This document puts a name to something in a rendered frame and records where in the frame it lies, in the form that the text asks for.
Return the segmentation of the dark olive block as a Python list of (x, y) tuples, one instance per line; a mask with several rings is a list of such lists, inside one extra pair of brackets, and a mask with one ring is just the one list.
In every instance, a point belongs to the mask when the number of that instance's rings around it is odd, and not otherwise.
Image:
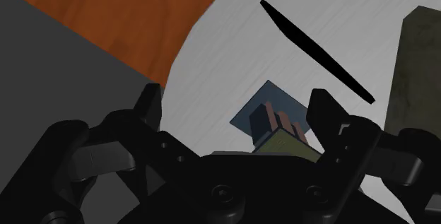
[(402, 21), (384, 123), (394, 135), (404, 128), (441, 138), (441, 11), (424, 6)]

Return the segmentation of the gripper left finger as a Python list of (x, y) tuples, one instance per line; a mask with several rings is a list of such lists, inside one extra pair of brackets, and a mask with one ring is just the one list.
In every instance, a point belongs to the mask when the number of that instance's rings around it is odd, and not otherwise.
[(118, 172), (118, 177), (139, 200), (139, 204), (117, 224), (199, 224), (199, 219), (184, 198), (165, 184), (150, 193), (149, 145), (169, 143), (171, 135), (159, 131), (161, 95), (157, 83), (143, 89), (132, 110), (109, 113), (96, 127), (82, 120), (54, 123), (0, 193), (0, 224), (85, 224), (81, 206), (95, 185), (96, 177), (80, 182), (69, 176), (74, 153), (90, 141), (117, 141), (134, 157), (136, 167)]

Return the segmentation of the white round table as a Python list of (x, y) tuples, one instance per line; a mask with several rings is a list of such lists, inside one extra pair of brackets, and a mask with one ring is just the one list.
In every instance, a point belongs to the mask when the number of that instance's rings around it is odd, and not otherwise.
[(267, 81), (304, 105), (324, 88), (383, 126), (402, 20), (417, 6), (441, 9), (441, 0), (266, 0), (374, 96), (368, 104), (288, 40), (260, 1), (215, 0), (172, 65), (161, 127), (199, 155), (252, 150), (230, 120)]

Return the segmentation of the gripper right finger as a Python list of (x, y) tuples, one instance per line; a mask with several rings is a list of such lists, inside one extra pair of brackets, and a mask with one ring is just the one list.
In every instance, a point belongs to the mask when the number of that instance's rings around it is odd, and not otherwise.
[(324, 153), (318, 160), (320, 185), (332, 205), (333, 224), (408, 224), (359, 192), (364, 177), (382, 180), (414, 224), (441, 224), (441, 139), (422, 129), (389, 134), (373, 121), (348, 114), (325, 90), (314, 89), (306, 116)]

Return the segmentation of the blue tray with coloured blocks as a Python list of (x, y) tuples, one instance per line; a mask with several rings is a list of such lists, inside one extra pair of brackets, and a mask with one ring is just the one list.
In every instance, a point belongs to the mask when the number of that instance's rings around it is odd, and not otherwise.
[(299, 135), (307, 132), (307, 108), (271, 81), (245, 103), (230, 123), (252, 138), (258, 155), (294, 155), (317, 162), (321, 153)]

